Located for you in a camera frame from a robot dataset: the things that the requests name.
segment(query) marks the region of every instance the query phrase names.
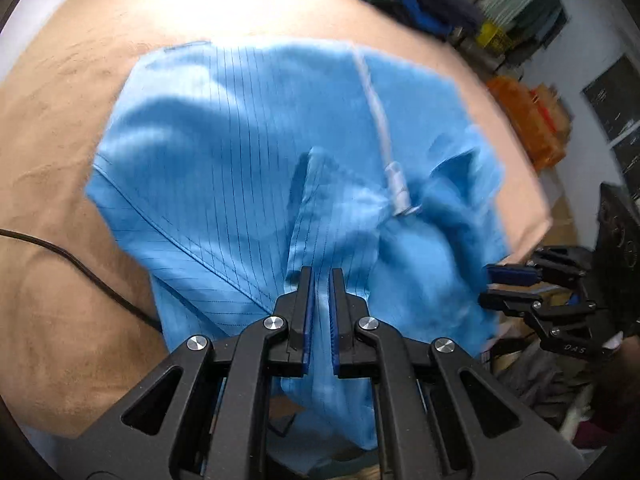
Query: metal bolt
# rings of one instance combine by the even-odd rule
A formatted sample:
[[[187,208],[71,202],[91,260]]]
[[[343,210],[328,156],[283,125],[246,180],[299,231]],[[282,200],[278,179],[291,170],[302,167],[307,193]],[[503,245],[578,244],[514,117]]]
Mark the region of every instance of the metal bolt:
[[[456,344],[447,337],[436,339],[436,341],[433,342],[433,345],[436,347],[438,352],[442,352],[443,354],[450,354],[456,349]]]
[[[284,320],[279,316],[269,316],[262,324],[267,330],[277,330],[284,326]]]
[[[192,335],[187,341],[187,348],[196,352],[205,346],[207,346],[207,338],[203,335]]]
[[[363,330],[375,330],[380,326],[380,322],[375,317],[365,316],[358,320],[358,326]]]

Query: power cord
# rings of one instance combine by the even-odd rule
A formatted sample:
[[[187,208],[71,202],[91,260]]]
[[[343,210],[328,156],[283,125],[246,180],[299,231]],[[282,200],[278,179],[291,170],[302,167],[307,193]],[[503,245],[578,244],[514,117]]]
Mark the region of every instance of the power cord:
[[[96,276],[89,267],[87,267],[84,263],[78,260],[73,254],[71,254],[66,249],[57,246],[56,244],[52,244],[51,242],[47,242],[46,240],[41,240],[40,238],[36,238],[35,236],[29,236],[23,233],[19,233],[16,231],[10,231],[9,229],[0,229],[0,236],[5,236],[7,238],[15,238],[16,240],[22,240],[23,242],[28,242],[30,244],[38,245],[40,247],[44,247],[49,251],[62,256],[65,260],[69,261],[73,264],[73,266],[82,272],[89,280],[92,281],[94,285],[96,285],[101,291],[103,291],[107,296],[109,296],[112,300],[116,301],[121,307],[128,310],[134,316],[136,316],[140,321],[149,325],[151,328],[156,330],[159,333],[162,333],[162,325],[157,319],[152,318],[149,314],[146,314],[142,309],[136,307],[134,304],[127,301],[120,294],[118,294],[115,290],[113,290],[109,285],[107,285],[103,280],[101,280],[98,276]]]

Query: triangular cutout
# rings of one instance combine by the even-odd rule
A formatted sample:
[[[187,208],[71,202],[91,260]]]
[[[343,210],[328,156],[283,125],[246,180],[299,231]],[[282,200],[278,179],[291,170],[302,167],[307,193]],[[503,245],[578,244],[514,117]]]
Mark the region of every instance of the triangular cutout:
[[[460,372],[460,380],[476,412],[484,436],[495,438],[520,425],[520,419],[481,381],[468,370]]]
[[[171,368],[164,376],[122,416],[122,422],[148,435],[160,431],[162,421],[182,377],[182,368]]]

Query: orange object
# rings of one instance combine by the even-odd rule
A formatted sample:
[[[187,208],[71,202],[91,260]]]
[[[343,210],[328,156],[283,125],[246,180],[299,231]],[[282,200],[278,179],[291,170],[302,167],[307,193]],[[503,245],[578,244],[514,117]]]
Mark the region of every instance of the orange object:
[[[507,114],[537,172],[564,158],[564,142],[558,136],[558,127],[537,92],[505,76],[494,77],[487,86]]]

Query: tan tablecloth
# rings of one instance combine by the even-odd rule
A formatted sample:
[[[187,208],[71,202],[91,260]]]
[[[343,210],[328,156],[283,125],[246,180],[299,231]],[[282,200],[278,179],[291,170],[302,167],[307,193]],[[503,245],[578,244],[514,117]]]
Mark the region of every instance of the tan tablecloth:
[[[123,254],[84,183],[141,54],[245,35],[351,40],[452,78],[506,167],[498,196],[513,258],[549,227],[538,181],[482,84],[446,45],[359,0],[67,0],[0,87],[0,226],[67,248],[154,312],[146,272]],[[65,260],[0,238],[0,392],[18,420],[84,429],[165,354],[161,337]]]

